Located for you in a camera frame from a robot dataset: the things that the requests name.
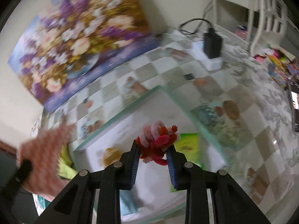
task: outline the tile pattern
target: tile pattern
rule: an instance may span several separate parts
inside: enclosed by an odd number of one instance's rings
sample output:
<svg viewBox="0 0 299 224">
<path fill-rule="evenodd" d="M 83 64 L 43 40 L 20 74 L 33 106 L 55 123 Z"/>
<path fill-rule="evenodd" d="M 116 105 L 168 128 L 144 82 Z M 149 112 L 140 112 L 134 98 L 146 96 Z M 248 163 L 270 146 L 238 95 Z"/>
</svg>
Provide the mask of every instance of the tile pattern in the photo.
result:
<svg viewBox="0 0 299 224">
<path fill-rule="evenodd" d="M 170 31 L 173 35 L 164 38 L 160 48 L 116 67 L 72 96 L 62 106 L 68 122 L 76 123 L 79 130 L 84 120 L 99 119 L 105 123 L 129 106 L 140 96 L 124 90 L 123 84 L 129 76 L 148 90 L 164 85 L 180 97 L 190 111 L 213 100 L 232 100 L 240 110 L 243 134 L 238 146 L 223 147 L 231 159 L 227 171 L 260 209 L 267 212 L 292 187 L 294 174 L 299 174 L 299 145 L 292 132 L 287 95 L 268 76 L 265 66 L 254 62 L 246 51 L 226 38 L 222 70 L 206 71 L 201 62 L 191 56 L 182 61 L 172 59 L 163 49 L 188 51 L 190 41 L 178 36 L 176 30 Z M 187 81 L 184 75 L 190 73 L 195 79 Z M 196 78 L 202 79 L 200 84 L 195 83 Z M 47 117 L 48 128 L 57 125 L 59 110 Z M 79 133 L 72 137 L 71 149 L 82 143 L 79 138 Z M 247 170 L 254 173 L 255 187 L 248 186 Z M 183 210 L 176 214 L 160 223 L 182 218 Z"/>
</svg>

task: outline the black power adapter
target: black power adapter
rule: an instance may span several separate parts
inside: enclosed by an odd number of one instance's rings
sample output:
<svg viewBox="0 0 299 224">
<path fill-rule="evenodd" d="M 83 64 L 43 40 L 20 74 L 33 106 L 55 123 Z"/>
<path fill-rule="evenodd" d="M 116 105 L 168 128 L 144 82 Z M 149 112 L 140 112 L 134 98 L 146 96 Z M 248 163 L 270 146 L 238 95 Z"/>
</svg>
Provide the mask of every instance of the black power adapter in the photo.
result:
<svg viewBox="0 0 299 224">
<path fill-rule="evenodd" d="M 196 27 L 193 32 L 189 32 L 183 29 L 183 27 L 192 22 L 200 20 L 201 23 Z M 215 33 L 212 23 L 209 20 L 204 18 L 194 18 L 191 19 L 178 27 L 178 30 L 184 35 L 194 35 L 198 32 L 202 22 L 205 21 L 209 24 L 209 30 L 204 34 L 204 53 L 207 55 L 209 59 L 214 59 L 220 57 L 221 47 L 222 47 L 222 37 Z"/>
<path fill-rule="evenodd" d="M 220 57 L 222 47 L 222 37 L 215 33 L 213 28 L 204 34 L 204 53 L 209 59 Z"/>
</svg>

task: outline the canvas painting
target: canvas painting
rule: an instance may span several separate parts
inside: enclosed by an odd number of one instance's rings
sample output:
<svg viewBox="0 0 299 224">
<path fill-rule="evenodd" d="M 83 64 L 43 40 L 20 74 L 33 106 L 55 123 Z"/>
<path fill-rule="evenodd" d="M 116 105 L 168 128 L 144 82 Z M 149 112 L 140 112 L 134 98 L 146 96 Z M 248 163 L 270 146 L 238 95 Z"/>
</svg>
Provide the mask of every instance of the canvas painting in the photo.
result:
<svg viewBox="0 0 299 224">
<path fill-rule="evenodd" d="M 52 0 L 8 63 L 51 113 L 99 76 L 156 46 L 138 0 Z"/>
</svg>

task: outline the charger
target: charger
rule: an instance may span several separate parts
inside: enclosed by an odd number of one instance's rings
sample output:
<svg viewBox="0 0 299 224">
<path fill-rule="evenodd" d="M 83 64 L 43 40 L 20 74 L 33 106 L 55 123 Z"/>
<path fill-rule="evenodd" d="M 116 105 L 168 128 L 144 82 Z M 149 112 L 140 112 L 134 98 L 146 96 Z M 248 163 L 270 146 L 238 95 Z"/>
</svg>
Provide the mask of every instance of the charger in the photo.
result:
<svg viewBox="0 0 299 224">
<path fill-rule="evenodd" d="M 204 53 L 209 59 L 220 57 L 221 47 L 222 37 L 210 27 L 208 32 L 204 34 Z"/>
<path fill-rule="evenodd" d="M 222 37 L 216 34 L 213 25 L 210 21 L 203 18 L 191 19 L 179 26 L 179 31 L 184 35 L 194 35 L 198 32 L 201 23 L 196 27 L 193 32 L 186 31 L 183 28 L 187 23 L 195 20 L 205 21 L 209 24 L 207 33 L 204 34 L 203 41 L 192 42 L 190 54 L 196 59 L 200 60 L 206 70 L 218 70 L 222 67 L 223 58 L 221 57 Z"/>
</svg>

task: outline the white wall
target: white wall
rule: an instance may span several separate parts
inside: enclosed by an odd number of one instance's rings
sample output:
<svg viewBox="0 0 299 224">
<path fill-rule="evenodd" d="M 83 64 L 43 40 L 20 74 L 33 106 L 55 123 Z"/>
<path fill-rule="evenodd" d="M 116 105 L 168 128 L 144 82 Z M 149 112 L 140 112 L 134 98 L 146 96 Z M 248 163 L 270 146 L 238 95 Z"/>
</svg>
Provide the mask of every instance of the white wall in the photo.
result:
<svg viewBox="0 0 299 224">
<path fill-rule="evenodd" d="M 235 32 L 238 25 L 244 25 L 246 8 L 225 0 L 217 0 L 217 24 L 231 32 Z"/>
<path fill-rule="evenodd" d="M 23 87 L 7 61 L 18 39 L 51 0 L 22 0 L 0 33 L 0 139 L 17 147 L 30 135 L 42 106 Z M 201 17 L 210 0 L 140 0 L 155 33 Z"/>
</svg>

